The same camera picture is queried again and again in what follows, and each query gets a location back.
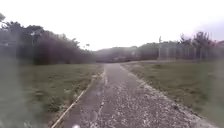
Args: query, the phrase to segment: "concrete path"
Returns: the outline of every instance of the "concrete path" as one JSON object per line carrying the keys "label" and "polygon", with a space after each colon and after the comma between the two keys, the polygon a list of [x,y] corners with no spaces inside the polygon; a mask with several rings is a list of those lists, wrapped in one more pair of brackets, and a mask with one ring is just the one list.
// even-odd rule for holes
{"label": "concrete path", "polygon": [[64,122],[65,128],[213,128],[119,64],[105,65]]}

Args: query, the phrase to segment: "trees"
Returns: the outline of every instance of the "trees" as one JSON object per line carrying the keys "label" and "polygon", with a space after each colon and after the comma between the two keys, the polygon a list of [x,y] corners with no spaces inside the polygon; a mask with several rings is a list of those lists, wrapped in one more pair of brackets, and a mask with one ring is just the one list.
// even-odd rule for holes
{"label": "trees", "polygon": [[92,61],[91,52],[80,49],[78,43],[75,39],[70,40],[65,35],[54,34],[36,25],[24,27],[11,21],[0,28],[1,53],[4,51],[4,55],[33,64]]}

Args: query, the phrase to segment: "utility pole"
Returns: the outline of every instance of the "utility pole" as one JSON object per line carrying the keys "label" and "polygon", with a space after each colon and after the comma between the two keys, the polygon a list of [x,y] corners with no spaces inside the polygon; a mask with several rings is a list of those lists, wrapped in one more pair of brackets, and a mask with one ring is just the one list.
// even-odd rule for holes
{"label": "utility pole", "polygon": [[161,36],[160,36],[159,37],[159,55],[158,55],[157,60],[160,60],[161,59],[161,42],[162,42],[162,39],[161,39]]}

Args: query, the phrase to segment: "vegetation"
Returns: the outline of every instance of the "vegetation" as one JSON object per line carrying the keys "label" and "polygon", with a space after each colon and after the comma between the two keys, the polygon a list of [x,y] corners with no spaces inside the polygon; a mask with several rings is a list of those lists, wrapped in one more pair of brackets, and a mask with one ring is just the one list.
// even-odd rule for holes
{"label": "vegetation", "polygon": [[87,88],[99,68],[94,64],[23,66],[18,76],[24,94],[29,97],[30,111],[38,120],[47,123]]}
{"label": "vegetation", "polygon": [[80,49],[76,39],[57,35],[41,26],[22,26],[3,22],[0,28],[0,53],[32,64],[86,63],[92,61],[90,51]]}
{"label": "vegetation", "polygon": [[224,61],[123,64],[152,87],[223,127]]}

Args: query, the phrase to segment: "white sky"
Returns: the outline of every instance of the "white sky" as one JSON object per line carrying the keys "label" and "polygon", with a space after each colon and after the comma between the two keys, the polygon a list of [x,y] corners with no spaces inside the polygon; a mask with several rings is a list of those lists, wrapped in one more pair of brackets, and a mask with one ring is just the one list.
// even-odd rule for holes
{"label": "white sky", "polygon": [[159,36],[177,40],[182,33],[191,35],[203,25],[224,21],[223,4],[221,0],[0,0],[0,12],[7,21],[41,25],[97,50],[158,42]]}

